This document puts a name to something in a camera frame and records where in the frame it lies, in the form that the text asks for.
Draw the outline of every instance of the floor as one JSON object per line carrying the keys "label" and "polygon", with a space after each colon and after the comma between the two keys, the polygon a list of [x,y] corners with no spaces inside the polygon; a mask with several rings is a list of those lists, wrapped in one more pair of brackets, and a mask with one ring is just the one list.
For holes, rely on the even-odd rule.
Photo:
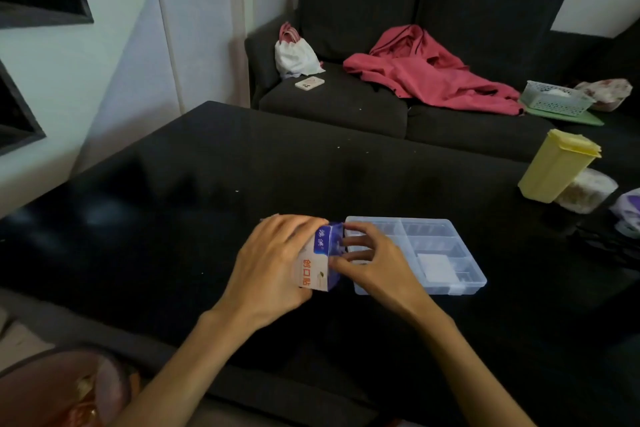
{"label": "floor", "polygon": [[[55,345],[45,342],[0,307],[0,372],[18,361]],[[286,427],[287,424],[245,412],[231,405],[203,399],[188,427]]]}

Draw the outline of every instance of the sofa armrest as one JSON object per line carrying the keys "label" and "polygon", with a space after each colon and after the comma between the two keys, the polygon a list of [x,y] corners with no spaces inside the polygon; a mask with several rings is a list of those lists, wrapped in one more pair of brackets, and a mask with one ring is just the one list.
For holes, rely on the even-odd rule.
{"label": "sofa armrest", "polygon": [[297,11],[275,18],[254,30],[244,40],[244,50],[255,84],[265,92],[280,82],[275,61],[275,45],[280,36],[280,27],[287,21],[298,29],[300,24]]}

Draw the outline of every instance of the yellow plastic container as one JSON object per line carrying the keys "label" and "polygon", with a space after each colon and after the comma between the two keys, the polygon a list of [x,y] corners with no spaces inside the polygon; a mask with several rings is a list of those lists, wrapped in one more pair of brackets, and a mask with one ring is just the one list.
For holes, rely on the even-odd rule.
{"label": "yellow plastic container", "polygon": [[554,201],[596,157],[599,145],[582,135],[550,130],[518,183],[522,196],[542,203]]}

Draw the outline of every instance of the pink jacket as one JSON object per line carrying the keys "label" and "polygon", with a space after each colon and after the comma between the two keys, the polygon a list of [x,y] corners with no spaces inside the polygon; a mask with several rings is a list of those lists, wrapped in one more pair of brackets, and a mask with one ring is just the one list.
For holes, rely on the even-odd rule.
{"label": "pink jacket", "polygon": [[420,26],[393,27],[369,54],[354,54],[344,61],[347,73],[379,83],[399,98],[417,98],[434,107],[519,115],[520,93],[469,71]]}

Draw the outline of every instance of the black table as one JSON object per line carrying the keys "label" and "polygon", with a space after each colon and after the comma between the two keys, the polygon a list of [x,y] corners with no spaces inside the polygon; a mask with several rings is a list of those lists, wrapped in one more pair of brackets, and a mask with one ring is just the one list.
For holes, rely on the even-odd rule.
{"label": "black table", "polygon": [[[488,284],[435,299],[533,420],[638,424],[638,347],[575,333],[635,277],[571,250],[576,217],[521,197],[525,169],[209,102],[0,221],[0,286],[178,345],[262,217],[448,218]],[[462,424],[417,335],[346,278],[231,363],[430,426]]]}

